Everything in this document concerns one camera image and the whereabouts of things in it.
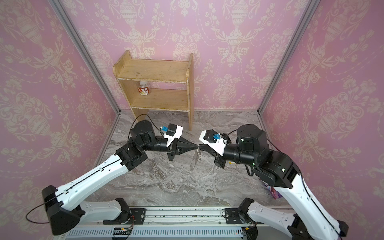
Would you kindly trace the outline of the silver metal key holder plate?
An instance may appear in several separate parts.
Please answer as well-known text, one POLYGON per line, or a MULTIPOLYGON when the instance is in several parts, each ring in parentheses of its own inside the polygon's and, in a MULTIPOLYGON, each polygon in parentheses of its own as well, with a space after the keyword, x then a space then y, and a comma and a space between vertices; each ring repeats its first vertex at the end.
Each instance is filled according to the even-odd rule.
POLYGON ((202 157, 201 151, 199 148, 197 148, 194 152, 194 155, 193 155, 193 158, 192 158, 192 161, 190 164, 190 171, 191 172, 195 169, 197 163, 201 160, 201 157, 202 157))

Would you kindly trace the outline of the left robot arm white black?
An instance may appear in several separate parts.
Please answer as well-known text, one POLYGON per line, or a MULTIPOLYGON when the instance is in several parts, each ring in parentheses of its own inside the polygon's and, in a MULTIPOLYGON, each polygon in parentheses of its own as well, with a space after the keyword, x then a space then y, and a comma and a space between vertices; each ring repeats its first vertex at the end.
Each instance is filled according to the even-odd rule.
POLYGON ((176 155, 198 149, 182 133, 183 127, 169 124, 164 135, 156 136, 152 122, 140 121, 130 130, 128 142, 99 166, 58 188, 44 188, 42 196, 53 235, 67 233, 79 223, 133 224, 134 215, 124 199, 90 203, 86 198, 147 160, 148 151, 166 153, 172 161, 176 155))

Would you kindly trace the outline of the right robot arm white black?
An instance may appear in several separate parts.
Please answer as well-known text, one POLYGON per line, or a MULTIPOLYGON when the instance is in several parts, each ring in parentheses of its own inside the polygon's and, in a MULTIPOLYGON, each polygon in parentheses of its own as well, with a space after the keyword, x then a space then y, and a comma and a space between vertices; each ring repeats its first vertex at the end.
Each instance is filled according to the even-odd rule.
POLYGON ((295 211, 279 212, 246 198, 238 207, 242 222, 260 222, 293 240, 340 240, 347 236, 346 222, 333 218, 306 184, 298 165, 285 153, 270 149, 266 132, 253 124, 237 129, 233 144, 227 135, 205 130, 199 137, 203 151, 211 151, 215 165, 226 162, 245 165, 250 177, 256 176, 277 190, 295 211))

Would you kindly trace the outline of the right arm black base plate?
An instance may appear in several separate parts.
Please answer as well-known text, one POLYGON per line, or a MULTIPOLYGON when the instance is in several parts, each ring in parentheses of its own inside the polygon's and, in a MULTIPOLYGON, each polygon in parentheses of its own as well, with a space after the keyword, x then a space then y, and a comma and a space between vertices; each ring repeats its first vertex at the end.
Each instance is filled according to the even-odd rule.
POLYGON ((227 225, 257 225, 262 224, 261 222, 255 222, 251 220, 245 213, 238 210, 238 208, 225 208, 224 218, 227 225))

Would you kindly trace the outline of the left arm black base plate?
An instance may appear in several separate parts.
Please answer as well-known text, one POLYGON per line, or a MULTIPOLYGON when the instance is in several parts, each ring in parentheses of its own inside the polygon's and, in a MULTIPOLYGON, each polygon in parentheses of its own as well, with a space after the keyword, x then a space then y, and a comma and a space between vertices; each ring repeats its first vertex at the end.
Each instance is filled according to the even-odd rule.
POLYGON ((133 208, 122 212, 112 220, 103 220, 104 225, 143 225, 147 209, 133 208))

